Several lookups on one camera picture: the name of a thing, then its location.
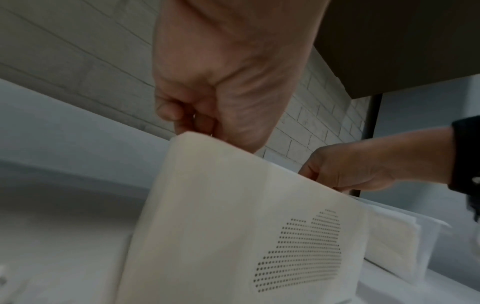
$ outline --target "plastic container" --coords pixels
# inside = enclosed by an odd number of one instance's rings
[[[430,258],[432,257],[432,253],[435,249],[435,244],[437,243],[440,233],[450,234],[452,227],[444,221],[426,215],[380,204],[364,198],[357,197],[356,199],[369,205],[379,206],[416,218],[416,223],[421,226],[420,243],[416,255],[416,268],[412,273],[402,273],[399,276],[413,285],[418,285],[422,283],[425,280],[425,274],[430,263]]]

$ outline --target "dark sleeve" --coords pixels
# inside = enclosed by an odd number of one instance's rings
[[[480,196],[480,116],[452,123],[455,134],[455,166],[451,190]]]

